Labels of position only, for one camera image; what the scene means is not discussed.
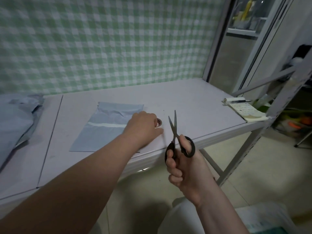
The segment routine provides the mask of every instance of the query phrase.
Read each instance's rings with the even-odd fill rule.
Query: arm
[[[189,153],[191,145],[181,135],[182,146]],[[167,152],[169,181],[176,185],[197,210],[205,233],[249,233],[232,204],[216,184],[203,155],[197,150],[192,158],[180,151],[173,160],[173,151]]]
[[[132,155],[163,133],[135,113],[122,135],[76,163],[0,220],[3,233],[88,233]]]

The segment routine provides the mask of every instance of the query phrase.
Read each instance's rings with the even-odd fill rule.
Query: green and white checkered cloth
[[[224,0],[0,0],[0,93],[202,77]]]

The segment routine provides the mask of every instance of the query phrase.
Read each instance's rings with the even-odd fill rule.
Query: glass door
[[[207,82],[228,94],[239,90],[289,1],[235,0],[221,42],[212,53]]]

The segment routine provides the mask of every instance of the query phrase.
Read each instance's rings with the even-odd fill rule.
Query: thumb
[[[158,137],[159,135],[161,135],[162,133],[163,133],[162,128],[156,128],[155,132],[154,132],[155,138]]]
[[[190,153],[192,151],[191,143],[182,134],[180,135],[180,142],[183,148],[185,148],[187,153]]]

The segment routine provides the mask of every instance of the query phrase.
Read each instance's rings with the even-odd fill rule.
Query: white table
[[[131,158],[123,172],[126,176],[164,162],[165,148],[173,137],[168,116],[173,118],[174,110],[177,132],[193,139],[199,149],[263,126],[246,123],[223,105],[225,97],[230,95],[201,78],[64,94],[39,186],[91,154],[70,152],[69,148],[100,101],[144,104],[145,111],[155,113],[163,122],[164,134]]]
[[[16,150],[0,173],[0,217],[3,204],[22,199],[38,187],[62,95],[45,97],[43,112],[31,139]]]

